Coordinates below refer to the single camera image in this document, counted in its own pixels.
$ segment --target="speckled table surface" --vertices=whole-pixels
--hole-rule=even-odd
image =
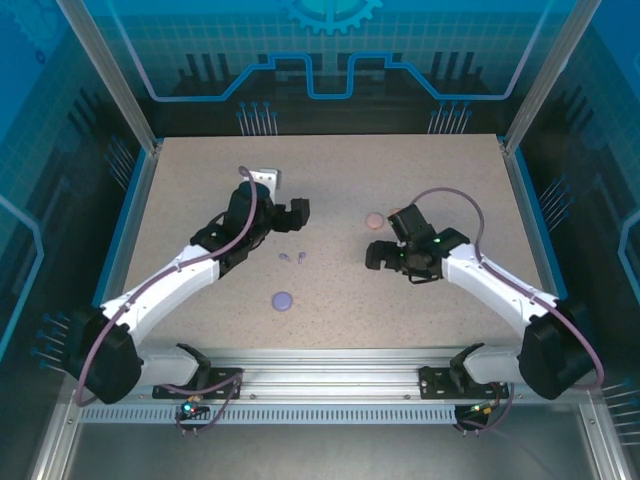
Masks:
[[[271,233],[247,261],[179,306],[149,342],[197,348],[402,348],[511,343],[513,331],[473,296],[446,281],[413,286],[364,266],[367,246],[394,240],[365,218],[385,216],[439,185],[472,195],[487,221],[483,251],[539,286],[516,201],[493,135],[369,135],[165,140],[127,277],[138,284],[172,259],[224,210],[239,165],[283,172],[278,201],[311,200],[300,232]],[[420,202],[436,230],[475,236],[465,200],[435,194]],[[307,258],[295,260],[304,251]],[[294,258],[289,263],[280,253]],[[293,307],[271,307],[279,291]]]

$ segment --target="pink object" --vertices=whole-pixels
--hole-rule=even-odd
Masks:
[[[371,230],[378,230],[379,228],[382,228],[384,226],[384,217],[381,213],[370,213],[369,215],[367,215],[366,223],[367,227],[369,227]]]

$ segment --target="glass panel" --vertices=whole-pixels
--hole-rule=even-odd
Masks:
[[[574,0],[90,0],[156,134],[505,133]]]
[[[91,302],[140,146],[53,0],[3,3],[0,45],[0,478],[26,478],[62,380],[48,320]]]
[[[592,313],[612,385],[640,374],[639,15],[633,0],[602,2],[521,146],[558,273]]]

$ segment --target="small purple piece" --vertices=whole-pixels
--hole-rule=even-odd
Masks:
[[[278,292],[271,299],[271,305],[279,312],[286,312],[293,305],[293,297],[288,292]]]

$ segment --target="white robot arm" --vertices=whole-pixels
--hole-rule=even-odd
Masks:
[[[257,201],[249,226],[252,194],[245,181],[232,194],[227,210],[196,232],[190,244],[168,265],[100,308],[85,307],[73,312],[61,363],[67,372],[80,378],[88,362],[85,384],[104,403],[117,402],[141,385],[194,384],[196,389],[209,386],[210,363],[193,347],[178,344],[157,351],[138,348],[174,308],[246,260],[270,231],[296,231],[306,225],[309,200],[292,200],[290,211],[275,203],[277,170],[250,174],[256,184]],[[99,341],[110,324],[113,327]],[[91,355],[96,342],[99,347]]]
[[[450,376],[460,393],[491,382],[526,382],[555,399],[593,368],[589,353],[544,305],[562,312],[573,326],[588,323],[586,309],[542,292],[478,251],[460,232],[436,233],[414,204],[389,217],[398,242],[377,241],[367,249],[366,266],[402,272],[413,284],[440,279],[458,285],[498,313],[522,345],[465,349],[451,361]]]

